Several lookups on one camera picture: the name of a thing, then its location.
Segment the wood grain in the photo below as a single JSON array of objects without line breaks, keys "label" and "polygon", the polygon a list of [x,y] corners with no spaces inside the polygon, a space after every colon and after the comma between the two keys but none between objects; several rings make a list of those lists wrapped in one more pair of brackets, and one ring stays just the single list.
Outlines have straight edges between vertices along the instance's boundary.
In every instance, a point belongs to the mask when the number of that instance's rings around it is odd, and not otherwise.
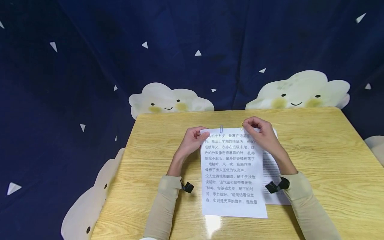
[{"label": "wood grain", "polygon": [[[140,115],[93,240],[140,239],[162,175],[188,127],[270,121],[343,239],[382,239],[384,168],[337,108],[292,108]],[[201,214],[200,154],[184,168],[195,189],[180,191],[171,239],[303,239],[290,206],[267,205],[268,219]]]}]

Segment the white paper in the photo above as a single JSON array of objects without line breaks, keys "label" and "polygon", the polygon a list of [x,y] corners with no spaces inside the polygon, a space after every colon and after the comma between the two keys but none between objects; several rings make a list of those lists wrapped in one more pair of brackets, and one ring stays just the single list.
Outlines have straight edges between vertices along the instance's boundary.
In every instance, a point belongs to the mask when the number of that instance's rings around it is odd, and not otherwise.
[{"label": "white paper", "polygon": [[[263,151],[263,185],[267,185],[273,181],[278,185],[281,181],[280,171],[277,166],[277,163],[273,157],[267,152]],[[264,199],[266,204],[275,204],[275,205],[291,205],[285,193],[280,190],[276,193],[270,193],[266,188],[263,189]]]},{"label": "white paper", "polygon": [[267,218],[263,150],[244,129],[200,132],[210,133],[201,146],[203,215]]}]

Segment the black strap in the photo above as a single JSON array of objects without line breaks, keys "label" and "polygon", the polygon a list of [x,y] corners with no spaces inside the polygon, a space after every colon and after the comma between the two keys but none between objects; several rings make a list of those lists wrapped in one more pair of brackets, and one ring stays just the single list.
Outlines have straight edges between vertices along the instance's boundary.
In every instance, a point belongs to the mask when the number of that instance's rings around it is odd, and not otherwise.
[{"label": "black strap", "polygon": [[270,193],[275,193],[275,192],[280,191],[281,189],[289,188],[289,180],[282,177],[279,185],[276,186],[276,184],[274,182],[270,182],[267,185],[265,185],[265,187],[268,189],[268,191]]},{"label": "black strap", "polygon": [[183,189],[184,191],[186,191],[188,193],[191,193],[193,188],[194,188],[194,186],[192,184],[190,184],[189,182],[187,182],[187,184],[185,186],[183,183],[181,183],[181,189]]}]

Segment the right hand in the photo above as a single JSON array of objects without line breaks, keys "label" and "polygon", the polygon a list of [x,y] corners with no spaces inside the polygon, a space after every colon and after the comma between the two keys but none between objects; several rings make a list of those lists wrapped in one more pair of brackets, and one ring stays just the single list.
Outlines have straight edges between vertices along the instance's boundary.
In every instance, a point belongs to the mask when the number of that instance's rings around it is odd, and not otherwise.
[{"label": "right hand", "polygon": [[244,129],[253,137],[255,142],[273,157],[284,158],[287,152],[277,139],[272,124],[258,117],[250,117],[243,122]]}]

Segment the yellow cheek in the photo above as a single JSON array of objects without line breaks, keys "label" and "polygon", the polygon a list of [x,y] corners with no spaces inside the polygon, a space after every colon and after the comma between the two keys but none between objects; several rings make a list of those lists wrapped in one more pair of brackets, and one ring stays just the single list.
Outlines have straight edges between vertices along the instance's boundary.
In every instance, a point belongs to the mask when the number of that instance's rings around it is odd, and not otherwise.
[{"label": "yellow cheek", "polygon": [[272,108],[285,108],[287,101],[284,98],[276,98],[272,101]]},{"label": "yellow cheek", "polygon": [[188,111],[188,106],[187,106],[185,103],[178,103],[178,104],[176,104],[176,108],[177,108],[177,110],[179,110],[180,112],[186,112],[186,111]]},{"label": "yellow cheek", "polygon": [[305,106],[307,108],[316,108],[316,107],[321,107],[323,104],[323,101],[321,99],[318,99],[318,98],[312,98],[310,100],[308,100],[306,103],[305,103]]},{"label": "yellow cheek", "polygon": [[161,113],[161,108],[159,107],[149,107],[148,110],[153,113]]}]

